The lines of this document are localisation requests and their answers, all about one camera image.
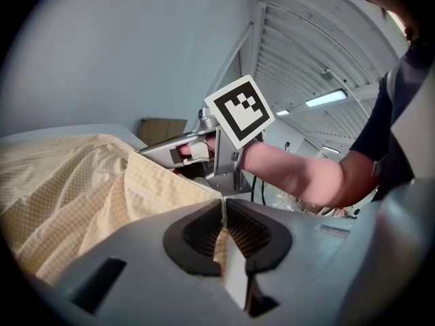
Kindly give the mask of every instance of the white wall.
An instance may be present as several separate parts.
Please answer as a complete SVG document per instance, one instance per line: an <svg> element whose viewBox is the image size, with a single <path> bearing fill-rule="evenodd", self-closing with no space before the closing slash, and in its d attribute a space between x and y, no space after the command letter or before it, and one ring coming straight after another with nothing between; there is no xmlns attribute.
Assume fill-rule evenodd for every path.
<svg viewBox="0 0 435 326"><path fill-rule="evenodd" d="M232 60L230 66L226 70L222 80L220 81L217 90L221 89L222 87L225 87L227 84L234 82L236 79L239 79L240 77L241 77L240 58L239 58L239 53L237 53L234 59Z"/></svg>
<svg viewBox="0 0 435 326"><path fill-rule="evenodd" d="M300 144L304 141L304 138L305 137L291 125L276 117L275 121L266 128L266 138L264 142L283 149L285 142L288 141L290 142L288 151L295 153L300 147Z"/></svg>
<svg viewBox="0 0 435 326"><path fill-rule="evenodd" d="M248 0L45 0L1 84L0 136L142 117L190 128L250 21Z"/></svg>
<svg viewBox="0 0 435 326"><path fill-rule="evenodd" d="M296 150L297 155L308 158L314 158L318 153L319 149L306 139L304 139L304 141L300 144L300 147Z"/></svg>

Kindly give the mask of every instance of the person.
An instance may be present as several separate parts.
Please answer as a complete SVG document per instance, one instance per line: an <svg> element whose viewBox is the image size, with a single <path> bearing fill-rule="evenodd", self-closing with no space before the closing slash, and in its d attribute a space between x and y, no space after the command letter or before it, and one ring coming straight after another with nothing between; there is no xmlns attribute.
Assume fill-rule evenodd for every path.
<svg viewBox="0 0 435 326"><path fill-rule="evenodd" d="M241 168L305 202L331 208L351 206L379 186L374 200L414 178L400 145L391 133L392 124L405 110L427 77L434 59L430 9L419 0L367 0L396 13L406 26L410 47L396 67L393 100L387 92L387 76L371 116L349 153L339 162L304 158L264 143L250 143ZM207 141L213 149L214 141ZM179 148L189 154L187 146Z"/></svg>

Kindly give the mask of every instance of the shirt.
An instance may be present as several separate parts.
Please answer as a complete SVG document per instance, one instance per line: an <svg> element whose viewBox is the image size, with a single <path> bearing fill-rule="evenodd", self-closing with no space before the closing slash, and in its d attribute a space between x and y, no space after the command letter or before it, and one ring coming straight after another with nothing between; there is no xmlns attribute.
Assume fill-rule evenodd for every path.
<svg viewBox="0 0 435 326"><path fill-rule="evenodd" d="M373 200L382 199L393 188L414 178L402 148L391 133L391 127L427 77L434 60L434 49L434 44L424 39L411 43L398 65L391 98L385 75L379 82L379 94L370 118L351 146L350 150L358 151L373 161L382 160L379 188Z"/></svg>

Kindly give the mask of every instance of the cardboard box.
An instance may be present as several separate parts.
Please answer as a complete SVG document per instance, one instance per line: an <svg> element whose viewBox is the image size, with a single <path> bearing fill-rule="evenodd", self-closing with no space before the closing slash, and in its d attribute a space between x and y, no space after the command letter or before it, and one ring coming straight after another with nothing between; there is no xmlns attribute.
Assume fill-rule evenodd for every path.
<svg viewBox="0 0 435 326"><path fill-rule="evenodd" d="M147 146L152 146L183 134L186 123L187 120L144 118L141 120L138 137Z"/></svg>

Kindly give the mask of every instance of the white pipe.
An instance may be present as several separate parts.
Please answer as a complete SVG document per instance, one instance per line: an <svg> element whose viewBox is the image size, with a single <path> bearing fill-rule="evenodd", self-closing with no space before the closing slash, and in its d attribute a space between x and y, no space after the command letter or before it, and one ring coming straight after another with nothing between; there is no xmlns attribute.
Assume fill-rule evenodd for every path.
<svg viewBox="0 0 435 326"><path fill-rule="evenodd" d="M343 81L341 80L341 78L339 78L337 75L335 75L335 73L334 73L331 69L328 69L328 70L331 72L332 76L334 76L334 78L335 78L338 82L340 82L340 84L341 84L341 85L346 89L346 91L352 95L352 97L356 100L356 102L357 102L358 105L360 106L362 112L364 112L364 115L365 115L366 118L368 119L368 118L370 117L370 115L369 115L368 112L365 110L364 106L362 106L361 101L360 101L360 100L357 98L357 96L352 92L352 90L349 88L349 86L348 86L345 82L343 82Z"/></svg>

